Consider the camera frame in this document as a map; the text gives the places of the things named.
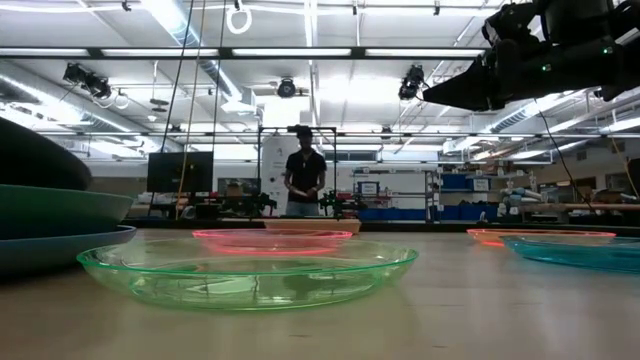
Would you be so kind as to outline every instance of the black screen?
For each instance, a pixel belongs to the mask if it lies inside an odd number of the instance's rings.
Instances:
[[[178,192],[184,153],[149,154],[147,191]],[[213,152],[187,153],[182,192],[210,192],[213,187]]]

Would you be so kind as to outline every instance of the man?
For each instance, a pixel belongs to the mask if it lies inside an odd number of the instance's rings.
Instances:
[[[289,155],[284,185],[289,189],[288,216],[318,216],[318,191],[324,188],[327,163],[311,148],[313,133],[298,130],[300,151]]]

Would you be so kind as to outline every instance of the jeans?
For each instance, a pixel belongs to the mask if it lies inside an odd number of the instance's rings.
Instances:
[[[299,203],[289,201],[287,203],[287,216],[319,216],[317,203]]]

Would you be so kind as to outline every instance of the table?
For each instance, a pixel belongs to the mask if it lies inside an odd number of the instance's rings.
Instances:
[[[141,231],[146,239],[185,231]],[[421,256],[395,287],[342,304],[193,312],[137,303],[81,269],[2,284],[2,358],[635,359],[640,276],[528,261],[466,234],[363,233]]]

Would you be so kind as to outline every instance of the black t-shirt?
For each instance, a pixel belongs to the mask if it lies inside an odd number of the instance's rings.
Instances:
[[[307,192],[318,185],[318,177],[321,172],[327,171],[327,163],[324,157],[315,151],[311,153],[307,161],[304,161],[302,151],[298,151],[289,155],[287,170],[292,173],[291,185],[302,192]],[[315,203],[318,202],[318,196],[316,194],[313,197],[305,197],[290,192],[289,201]]]

